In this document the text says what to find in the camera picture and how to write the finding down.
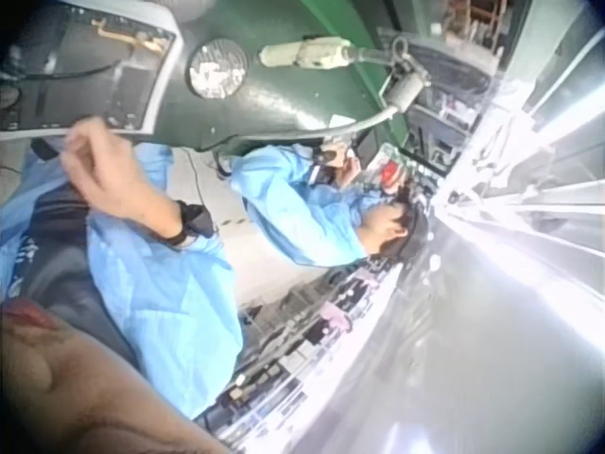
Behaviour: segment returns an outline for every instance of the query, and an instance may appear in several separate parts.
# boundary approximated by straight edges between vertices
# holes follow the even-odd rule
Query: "floor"
[[[21,178],[15,171],[3,167],[19,171],[27,146],[28,141],[23,140],[0,143],[0,205],[10,197]],[[170,170],[168,194],[176,200],[199,203],[199,189],[219,228],[227,259],[235,270],[235,299],[238,306],[273,303],[285,296],[293,286],[309,282],[324,273],[324,269],[291,263],[268,243],[248,220],[240,198],[226,182],[216,177],[210,153],[197,154],[187,148],[173,149],[175,165]],[[194,169],[199,188],[195,184]]]

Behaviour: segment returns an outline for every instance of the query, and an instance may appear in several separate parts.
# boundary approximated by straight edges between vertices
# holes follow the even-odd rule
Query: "wrist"
[[[153,191],[143,198],[144,208],[132,220],[162,238],[172,238],[182,231],[181,208],[166,195]]]

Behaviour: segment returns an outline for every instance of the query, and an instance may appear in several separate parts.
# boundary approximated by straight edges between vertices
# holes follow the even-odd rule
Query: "person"
[[[412,210],[399,177],[387,185],[389,194],[349,188],[360,165],[346,152],[342,143],[319,150],[266,146],[231,161],[231,188],[243,197],[252,221],[300,265],[335,267],[388,254],[407,236]],[[334,185],[308,183],[317,162],[337,168]]]
[[[231,379],[242,334],[212,219],[164,193],[172,159],[98,118],[71,129],[59,159],[28,155],[0,209],[0,301],[47,308],[194,418]]]
[[[91,336],[27,298],[0,309],[2,452],[230,452]]]

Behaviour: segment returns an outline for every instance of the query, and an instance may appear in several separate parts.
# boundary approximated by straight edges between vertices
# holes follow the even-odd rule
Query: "cable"
[[[88,78],[95,74],[105,73],[111,71],[122,63],[123,59],[116,60],[111,64],[106,64],[95,69],[89,69],[87,71],[78,71],[76,73],[59,73],[59,74],[24,74],[20,80],[61,80],[61,79],[79,79]]]
[[[113,69],[117,68],[120,64],[122,64],[124,61],[127,61],[128,59],[130,59],[132,57],[132,54],[134,54],[134,46],[133,45],[130,46],[129,54],[124,59],[118,59],[118,60],[114,61],[113,63],[106,64],[105,66],[100,66],[98,68],[88,69],[86,71],[77,71],[77,72],[74,72],[74,73],[59,73],[59,74],[28,74],[28,73],[23,73],[23,74],[17,74],[17,75],[15,75],[15,74],[11,74],[11,73],[7,73],[6,71],[3,71],[1,74],[2,74],[2,76],[9,75],[9,76],[13,77],[14,79],[11,79],[11,81],[21,81],[21,80],[62,80],[62,79],[88,78],[89,76],[94,76],[96,74],[101,74],[101,73],[105,73],[107,71],[112,71]]]
[[[8,170],[10,172],[13,172],[17,175],[21,175],[21,172],[19,170],[17,170],[16,168],[12,168],[12,167],[8,167],[8,166],[0,166],[0,170]]]
[[[276,131],[262,134],[249,134],[239,135],[234,134],[224,138],[209,147],[200,148],[199,151],[208,151],[212,148],[216,148],[220,145],[226,145],[234,139],[240,141],[251,140],[255,142],[274,142],[279,140],[307,140],[307,139],[319,139],[325,136],[340,136],[365,130],[382,123],[383,121],[390,120],[395,114],[399,112],[396,107],[387,107],[384,111],[381,111],[370,118],[365,120],[357,121],[346,126],[339,126],[336,128],[325,128],[321,130],[288,130],[288,131]]]
[[[193,174],[196,177],[196,189],[198,190],[199,203],[201,203],[203,205],[204,204],[204,198],[201,196],[201,189],[199,188],[198,170],[196,169],[196,166],[193,163],[193,158],[189,154],[189,151],[187,150],[187,148],[181,148],[181,149],[185,152],[185,154],[187,155],[187,158],[189,159],[189,164],[191,164],[191,169],[193,170]]]

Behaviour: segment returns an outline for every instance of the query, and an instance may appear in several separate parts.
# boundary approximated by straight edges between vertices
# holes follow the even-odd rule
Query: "blue jacket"
[[[165,146],[143,144],[137,158],[165,190],[173,162]],[[28,155],[23,182],[0,209],[0,301],[7,295],[21,234],[38,197],[64,184],[59,159]],[[234,274],[217,235],[174,251],[122,219],[87,219],[91,274],[118,328],[137,352],[152,386],[193,418],[212,405],[233,374],[242,335]]]
[[[300,265],[336,267],[367,254],[355,232],[379,191],[309,186],[311,148],[267,146],[232,162],[231,188],[251,219],[284,255]]]

